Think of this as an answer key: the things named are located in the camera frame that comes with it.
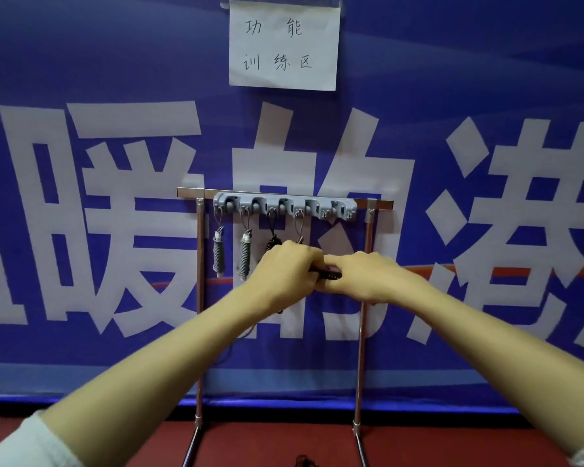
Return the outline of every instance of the forearm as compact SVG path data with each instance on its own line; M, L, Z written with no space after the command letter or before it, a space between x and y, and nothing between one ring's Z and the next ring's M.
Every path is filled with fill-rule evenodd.
M411 310L566 454L584 447L584 362L430 285Z
M87 467L124 465L218 354L257 322L251 305L243 287L234 290L53 405L44 422Z

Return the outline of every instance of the red floor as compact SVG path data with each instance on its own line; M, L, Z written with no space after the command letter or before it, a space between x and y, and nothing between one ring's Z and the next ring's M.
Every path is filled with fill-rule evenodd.
M0 418L0 440L20 420ZM181 467L193 424L164 423L128 467ZM566 467L561 452L534 430L368 428L371 467ZM219 424L202 440L196 467L294 467L306 454L320 467L359 467L348 426Z

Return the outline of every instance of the gray plastic holder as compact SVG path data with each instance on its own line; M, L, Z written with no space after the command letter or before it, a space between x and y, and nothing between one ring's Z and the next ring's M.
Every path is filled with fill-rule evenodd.
M304 216L319 220L340 218L353 221L357 217L357 203L353 198L221 192L214 196L212 202L224 213L246 213L243 210L247 210L250 215L267 215L272 210L278 216L287 214L294 217L302 210Z

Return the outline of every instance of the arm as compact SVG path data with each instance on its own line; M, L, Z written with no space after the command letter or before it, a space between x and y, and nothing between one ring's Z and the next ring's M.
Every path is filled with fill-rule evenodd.
M313 291L312 264L322 251L275 247L245 284L50 407L45 424L84 465L125 465L227 345Z
M325 256L343 277L319 290L391 303L422 318L565 454L584 447L584 362L441 293L377 253Z

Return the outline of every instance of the hand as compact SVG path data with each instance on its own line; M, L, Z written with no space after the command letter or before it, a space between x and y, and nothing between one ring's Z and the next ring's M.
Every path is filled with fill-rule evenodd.
M266 304L264 317L286 309L313 292L318 280L311 266L324 268L322 250L286 241L264 254L243 286Z
M378 252L326 255L324 264L338 267L342 278L321 280L316 290L341 293L371 305L392 303L413 308L419 303L419 296L432 288L423 277L400 267L394 259Z

